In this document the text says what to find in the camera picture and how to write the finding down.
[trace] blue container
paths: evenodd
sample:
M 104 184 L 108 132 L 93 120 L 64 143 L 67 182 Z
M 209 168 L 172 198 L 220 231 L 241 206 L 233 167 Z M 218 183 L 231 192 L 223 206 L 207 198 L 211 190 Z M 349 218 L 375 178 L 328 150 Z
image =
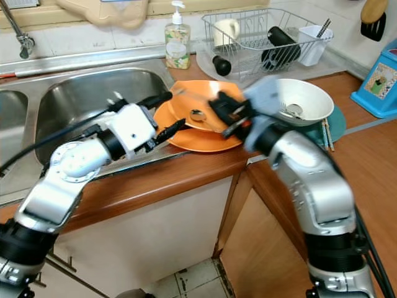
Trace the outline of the blue container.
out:
M 371 72 L 350 98 L 378 118 L 397 115 L 397 39 L 380 54 Z

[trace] faucet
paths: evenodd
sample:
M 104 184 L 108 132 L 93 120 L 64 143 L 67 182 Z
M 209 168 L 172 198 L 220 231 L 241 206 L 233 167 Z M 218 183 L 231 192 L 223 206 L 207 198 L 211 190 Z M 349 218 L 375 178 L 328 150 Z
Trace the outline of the faucet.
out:
M 7 20 L 10 22 L 12 28 L 17 34 L 17 40 L 20 43 L 19 56 L 22 59 L 28 59 L 29 55 L 33 51 L 33 47 L 35 46 L 35 40 L 32 37 L 29 37 L 27 33 L 24 33 L 20 29 L 20 27 L 18 26 L 17 22 L 15 21 L 14 17 L 11 14 L 11 11 L 6 3 L 6 0 L 0 0 L 0 8 L 3 11 L 3 13 L 6 15 Z

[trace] sink basin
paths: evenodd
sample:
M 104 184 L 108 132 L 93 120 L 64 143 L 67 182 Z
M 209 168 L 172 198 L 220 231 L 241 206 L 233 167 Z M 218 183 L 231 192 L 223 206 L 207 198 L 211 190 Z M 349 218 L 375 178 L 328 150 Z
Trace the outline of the sink basin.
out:
M 40 102 L 36 142 L 106 109 L 106 99 L 116 100 L 113 91 L 119 92 L 129 103 L 135 103 L 167 91 L 167 87 L 155 73 L 137 68 L 91 73 L 67 79 L 53 86 Z M 40 147 L 36 150 L 38 160 L 44 165 L 58 146 L 94 123 L 104 127 L 104 122 L 112 116 L 112 113 L 106 113 L 63 138 Z
M 27 97 L 18 91 L 0 91 L 0 164 L 22 146 L 27 116 Z

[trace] white mug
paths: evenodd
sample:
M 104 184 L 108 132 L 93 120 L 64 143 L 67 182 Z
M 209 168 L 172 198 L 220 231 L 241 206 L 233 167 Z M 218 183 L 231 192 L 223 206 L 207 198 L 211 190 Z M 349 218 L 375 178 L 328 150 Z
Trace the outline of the white mug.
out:
M 240 36 L 240 25 L 238 20 L 220 20 L 216 22 L 214 26 L 215 28 L 213 28 L 212 33 L 215 47 L 229 45 L 233 43 L 232 39 L 236 40 Z

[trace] tiled floor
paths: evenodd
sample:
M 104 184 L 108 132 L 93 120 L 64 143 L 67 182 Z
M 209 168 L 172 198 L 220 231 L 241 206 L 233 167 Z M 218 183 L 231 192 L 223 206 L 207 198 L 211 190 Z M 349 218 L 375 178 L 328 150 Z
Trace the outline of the tiled floor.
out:
M 233 298 L 220 266 L 219 261 L 208 259 L 143 289 L 156 298 Z

